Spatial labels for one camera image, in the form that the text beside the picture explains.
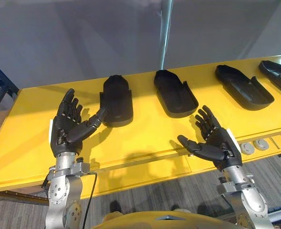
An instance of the robotic hand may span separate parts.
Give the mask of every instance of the robotic hand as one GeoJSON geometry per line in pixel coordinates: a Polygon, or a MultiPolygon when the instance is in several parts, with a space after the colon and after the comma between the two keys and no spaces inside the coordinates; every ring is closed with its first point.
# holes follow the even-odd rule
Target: robotic hand
{"type": "Polygon", "coordinates": [[[200,128],[202,137],[206,143],[196,143],[179,135],[179,142],[195,156],[213,161],[215,167],[222,171],[230,166],[242,166],[241,153],[237,149],[233,139],[227,130],[220,126],[219,122],[207,106],[198,110],[196,125],[200,128]]]}
{"type": "Polygon", "coordinates": [[[82,141],[92,135],[105,117],[105,108],[81,123],[82,105],[74,98],[74,90],[69,89],[60,103],[58,113],[53,119],[51,149],[54,157],[63,152],[74,152],[78,155],[82,150],[82,141]]]}
{"type": "Polygon", "coordinates": [[[217,190],[232,205],[237,224],[250,229],[273,229],[268,217],[267,203],[255,186],[252,174],[242,168],[238,143],[229,130],[222,128],[207,106],[199,109],[196,125],[206,143],[196,143],[179,135],[180,143],[195,156],[213,161],[223,172],[217,190]]]}
{"type": "Polygon", "coordinates": [[[52,123],[50,146],[56,165],[49,168],[44,182],[46,185],[51,181],[46,229],[79,228],[82,191],[80,176],[90,174],[90,169],[83,158],[76,157],[82,150],[82,141],[97,130],[106,115],[106,109],[102,107],[89,120],[81,123],[82,106],[77,106],[78,99],[73,97],[74,90],[69,89],[52,123]]]}

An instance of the black cable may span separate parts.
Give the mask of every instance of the black cable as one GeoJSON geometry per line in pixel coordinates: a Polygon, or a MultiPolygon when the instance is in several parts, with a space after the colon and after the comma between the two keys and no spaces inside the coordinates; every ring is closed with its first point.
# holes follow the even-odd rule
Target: black cable
{"type": "Polygon", "coordinates": [[[91,197],[89,197],[89,201],[88,201],[86,212],[85,212],[85,216],[84,216],[83,227],[82,227],[83,229],[85,228],[86,217],[87,217],[87,214],[88,214],[89,206],[90,206],[92,198],[93,198],[94,187],[96,185],[96,181],[97,181],[97,177],[98,177],[97,173],[92,173],[92,174],[94,174],[94,184],[93,184],[93,189],[92,189],[91,197]]]}

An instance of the black tray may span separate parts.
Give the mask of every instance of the black tray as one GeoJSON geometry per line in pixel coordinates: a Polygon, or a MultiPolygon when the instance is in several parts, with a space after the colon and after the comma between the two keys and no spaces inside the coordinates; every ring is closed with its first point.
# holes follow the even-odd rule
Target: black tray
{"type": "Polygon", "coordinates": [[[245,109],[260,110],[274,102],[274,97],[255,76],[249,79],[238,69],[227,65],[218,65],[216,75],[226,91],[245,109]]]}
{"type": "Polygon", "coordinates": [[[281,64],[272,61],[261,61],[259,69],[281,90],[281,64]]]}
{"type": "Polygon", "coordinates": [[[198,101],[188,87],[187,81],[181,83],[174,73],[167,70],[157,71],[154,85],[158,99],[169,117],[186,117],[197,109],[198,101]]]}
{"type": "Polygon", "coordinates": [[[100,92],[100,107],[107,109],[103,120],[105,126],[120,127],[132,122],[132,91],[122,76],[112,75],[104,82],[103,92],[100,92]]]}

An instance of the gray wall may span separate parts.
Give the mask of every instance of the gray wall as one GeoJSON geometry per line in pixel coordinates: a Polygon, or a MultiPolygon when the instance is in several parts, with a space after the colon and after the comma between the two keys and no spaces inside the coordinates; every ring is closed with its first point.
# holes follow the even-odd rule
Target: gray wall
{"type": "MultiPolygon", "coordinates": [[[[27,2],[0,0],[0,68],[19,88],[158,68],[160,0],[27,2]]],[[[278,54],[281,1],[174,1],[166,68],[278,54]]]]}

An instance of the metal pole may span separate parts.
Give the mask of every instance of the metal pole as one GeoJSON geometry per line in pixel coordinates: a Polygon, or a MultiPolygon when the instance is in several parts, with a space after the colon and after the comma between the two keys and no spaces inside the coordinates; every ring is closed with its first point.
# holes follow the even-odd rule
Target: metal pole
{"type": "Polygon", "coordinates": [[[165,56],[169,40],[171,12],[173,0],[162,0],[161,3],[161,25],[159,40],[159,69],[164,69],[165,56]]]}

